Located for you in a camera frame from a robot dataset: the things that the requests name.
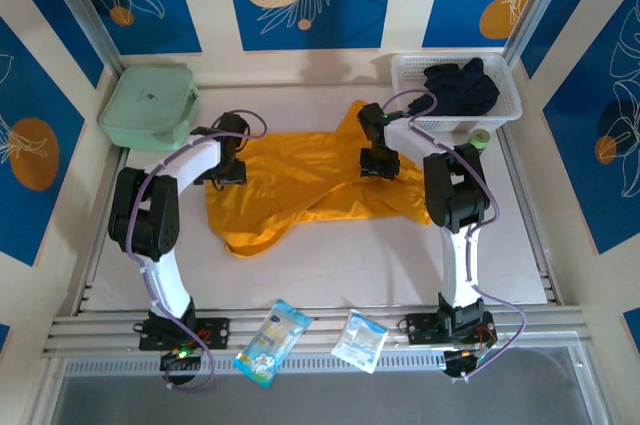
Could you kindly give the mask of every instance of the white floor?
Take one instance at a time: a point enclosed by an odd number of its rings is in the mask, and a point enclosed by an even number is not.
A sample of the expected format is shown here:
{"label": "white floor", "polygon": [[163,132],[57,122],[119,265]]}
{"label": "white floor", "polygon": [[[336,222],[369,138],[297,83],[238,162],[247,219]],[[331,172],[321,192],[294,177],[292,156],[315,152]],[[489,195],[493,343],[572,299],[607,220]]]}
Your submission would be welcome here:
{"label": "white floor", "polygon": [[[390,87],[377,86],[209,89],[202,93],[197,123],[210,125],[225,110],[247,108],[260,113],[270,131],[330,131],[353,100],[382,103],[391,93]],[[390,145],[416,163],[432,151],[402,123],[387,128]],[[440,137],[452,138],[466,141],[464,135]],[[480,287],[516,303],[546,303],[502,151],[493,138],[482,164],[503,215],[480,234]],[[127,163],[144,168],[164,155],[132,151]],[[203,187],[182,194],[180,220],[178,263],[200,309],[264,308],[276,298],[299,307],[437,304],[442,253],[435,225],[424,227],[403,217],[301,224],[267,252],[238,259],[208,227]],[[149,308],[135,265],[108,238],[89,285],[83,310]]]}

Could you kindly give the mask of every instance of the orange fabric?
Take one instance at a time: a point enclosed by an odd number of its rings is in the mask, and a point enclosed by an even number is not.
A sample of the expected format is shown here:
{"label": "orange fabric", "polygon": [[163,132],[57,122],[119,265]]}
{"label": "orange fabric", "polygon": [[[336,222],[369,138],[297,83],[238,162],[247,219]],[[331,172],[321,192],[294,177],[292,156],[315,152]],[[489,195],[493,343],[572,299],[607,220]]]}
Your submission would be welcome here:
{"label": "orange fabric", "polygon": [[356,101],[335,132],[271,133],[247,144],[239,158],[247,165],[247,184],[221,192],[207,183],[211,230],[231,253],[256,255],[280,240],[296,223],[406,215],[431,219],[424,205],[424,177],[400,156],[395,180],[360,177],[360,149],[370,144]]}

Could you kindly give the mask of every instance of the mint green case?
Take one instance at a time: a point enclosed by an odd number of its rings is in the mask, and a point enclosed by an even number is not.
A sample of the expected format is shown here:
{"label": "mint green case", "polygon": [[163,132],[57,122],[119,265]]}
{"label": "mint green case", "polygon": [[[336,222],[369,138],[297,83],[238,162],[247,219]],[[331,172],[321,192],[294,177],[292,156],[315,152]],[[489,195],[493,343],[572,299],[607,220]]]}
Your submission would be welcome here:
{"label": "mint green case", "polygon": [[137,65],[124,71],[99,122],[120,147],[175,150],[185,142],[199,107],[190,70]]}

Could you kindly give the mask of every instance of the white packet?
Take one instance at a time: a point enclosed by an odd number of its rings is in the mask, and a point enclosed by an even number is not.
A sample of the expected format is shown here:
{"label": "white packet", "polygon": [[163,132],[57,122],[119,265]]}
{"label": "white packet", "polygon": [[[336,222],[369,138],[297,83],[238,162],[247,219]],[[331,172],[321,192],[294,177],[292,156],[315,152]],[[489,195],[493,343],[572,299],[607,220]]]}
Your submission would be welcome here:
{"label": "white packet", "polygon": [[357,310],[351,310],[331,354],[367,373],[373,373],[388,335],[389,330],[385,327]]}

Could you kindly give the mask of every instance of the purple cable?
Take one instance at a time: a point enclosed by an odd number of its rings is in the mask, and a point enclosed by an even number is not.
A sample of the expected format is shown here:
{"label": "purple cable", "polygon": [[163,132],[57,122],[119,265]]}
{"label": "purple cable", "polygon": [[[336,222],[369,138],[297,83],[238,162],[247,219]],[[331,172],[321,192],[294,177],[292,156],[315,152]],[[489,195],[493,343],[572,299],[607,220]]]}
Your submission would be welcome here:
{"label": "purple cable", "polygon": [[[487,195],[491,205],[493,205],[493,212],[494,212],[493,217],[491,217],[490,219],[485,220],[485,221],[483,221],[481,223],[478,223],[475,226],[471,227],[467,231],[467,234],[466,234],[466,237],[465,237],[467,239],[467,246],[466,246],[466,251],[465,251],[466,269],[467,269],[467,281],[470,282],[471,279],[472,279],[472,277],[471,277],[471,237],[473,236],[474,233],[476,233],[478,230],[480,230],[481,227],[485,227],[487,225],[491,225],[492,223],[495,223],[500,218],[500,207],[499,207],[498,201],[494,197],[493,193],[491,193],[491,190],[489,190],[489,187],[487,186],[486,182],[482,179],[482,177],[480,177],[478,172],[476,172],[473,169],[473,167],[471,166],[471,164],[469,164],[469,162],[467,162],[464,158],[462,158],[460,156],[460,154],[458,152],[456,152],[452,147],[449,147],[448,145],[445,145],[444,143],[439,142],[433,136],[431,136],[430,134],[428,134],[427,132],[425,132],[424,130],[420,129],[418,126],[416,126],[414,124],[414,121],[417,118],[420,118],[420,117],[422,117],[424,115],[427,115],[427,114],[431,113],[437,107],[438,98],[431,91],[426,90],[426,89],[425,90],[417,90],[417,89],[416,90],[413,90],[413,89],[412,90],[404,90],[402,92],[397,93],[396,95],[391,97],[389,100],[387,100],[387,102],[383,106],[383,109],[384,109],[384,107],[386,107],[389,103],[391,103],[393,100],[395,100],[399,96],[407,94],[407,93],[414,93],[414,92],[417,92],[417,91],[421,91],[422,93],[429,95],[433,99],[433,105],[431,105],[431,107],[429,107],[427,110],[424,110],[424,111],[414,115],[413,117],[411,117],[409,119],[409,122],[408,122],[409,128],[413,132],[415,132],[418,135],[420,135],[421,137],[427,139],[429,142],[431,142],[436,147],[441,148],[442,150],[450,153],[458,161],[458,163],[460,163],[467,170],[467,172],[469,172],[469,174],[473,177],[473,179],[476,181],[476,183],[480,186],[482,191]],[[484,369],[487,365],[492,363],[500,355],[502,355],[504,352],[506,352],[513,345],[513,343],[520,337],[520,335],[522,335],[522,332],[524,332],[525,328],[527,328],[527,315],[524,313],[524,310],[522,310],[520,307],[518,307],[517,305],[515,305],[513,303],[507,302],[506,300],[502,300],[500,298],[496,298],[496,297],[494,297],[492,295],[489,295],[488,293],[483,292],[482,290],[480,290],[480,288],[478,288],[477,285],[472,285],[472,288],[479,295],[483,296],[484,298],[487,298],[489,300],[494,300],[495,302],[498,302],[499,304],[504,305],[504,306],[506,306],[508,308],[511,308],[512,310],[515,310],[516,312],[518,312],[520,314],[520,316],[522,317],[522,324],[520,325],[520,328],[515,333],[515,335],[513,337],[511,337],[507,341],[507,343],[504,345],[504,347],[502,347],[500,350],[498,350],[498,352],[496,352],[495,355],[493,355],[492,357],[487,359],[487,361],[484,362],[482,365],[480,365],[478,368],[473,370],[468,375],[464,376],[463,377],[464,380],[469,380],[476,373],[478,373],[480,370]]]}
{"label": "purple cable", "polygon": [[211,373],[209,373],[209,377],[207,378],[207,380],[200,384],[200,385],[196,385],[195,387],[180,387],[177,385],[172,384],[169,381],[169,371],[170,371],[170,367],[169,369],[166,370],[165,374],[164,374],[164,380],[167,382],[167,386],[169,388],[175,389],[175,390],[179,390],[181,392],[198,392],[200,390],[203,390],[205,388],[207,388],[209,385],[211,385],[211,382],[213,381],[213,377],[214,377],[214,370],[215,370],[215,359],[213,357],[213,352],[211,352],[211,349],[209,347],[207,347],[207,344],[193,331],[191,331],[189,329],[189,327],[187,327],[185,324],[183,324],[179,318],[174,317],[173,314],[171,314],[165,307],[164,305],[160,302],[159,297],[155,294],[153,287],[151,286],[151,279],[148,275],[148,271],[147,271],[147,267],[144,264],[144,262],[142,261],[142,259],[140,259],[139,257],[137,257],[134,253],[133,253],[133,249],[132,249],[132,245],[131,242],[133,240],[133,229],[136,223],[136,219],[138,218],[138,212],[140,211],[140,205],[142,203],[142,197],[144,196],[144,192],[147,189],[147,187],[149,186],[149,183],[151,183],[151,180],[153,179],[153,177],[155,177],[158,173],[160,173],[168,163],[170,163],[171,161],[175,160],[176,158],[178,158],[180,155],[182,155],[184,152],[186,152],[187,150],[190,150],[191,148],[195,147],[196,145],[200,145],[201,143],[207,142],[209,140],[214,140],[216,138],[219,137],[238,137],[238,138],[246,138],[248,140],[250,139],[255,139],[255,138],[262,138],[267,134],[267,123],[264,121],[264,119],[258,115],[255,112],[252,112],[250,110],[234,110],[235,113],[247,113],[249,115],[252,115],[254,117],[256,117],[261,123],[262,126],[264,127],[264,130],[262,131],[262,133],[260,135],[245,135],[243,133],[233,133],[233,132],[219,132],[219,133],[213,133],[211,135],[206,135],[204,137],[198,138],[196,140],[193,141],[193,143],[191,144],[187,144],[184,145],[182,147],[180,147],[178,150],[176,150],[175,152],[173,152],[171,155],[169,155],[162,163],[158,164],[144,179],[144,181],[142,182],[142,185],[140,185],[140,189],[138,190],[138,194],[136,195],[136,199],[133,202],[133,208],[131,209],[131,217],[129,219],[129,226],[127,228],[127,235],[126,235],[126,241],[125,241],[125,249],[127,252],[127,255],[129,256],[129,258],[131,260],[133,260],[138,267],[140,268],[141,272],[142,272],[142,277],[144,279],[144,284],[147,288],[147,292],[149,293],[149,297],[151,298],[151,302],[152,304],[155,304],[158,309],[164,313],[174,324],[176,324],[180,329],[182,329],[182,331],[184,331],[189,337],[191,337],[203,350],[204,353],[206,353],[207,357],[209,358],[210,362],[211,362]]}
{"label": "purple cable", "polygon": [[[422,95],[430,95],[431,98],[433,98],[433,103],[435,105],[438,104],[438,99],[436,98],[436,96],[431,93],[429,90],[427,90],[426,88],[410,88],[408,90],[403,90],[401,92],[396,93],[393,97],[391,97],[389,100],[387,100],[384,105],[382,106],[382,110],[384,110],[385,108],[387,108],[389,105],[391,105],[391,102],[393,102],[396,98],[398,97],[402,97],[403,95],[408,95],[409,93],[421,93]],[[436,107],[435,106],[431,106],[431,108],[429,108],[429,110],[424,113],[424,115],[426,115],[427,113],[433,111]]]}

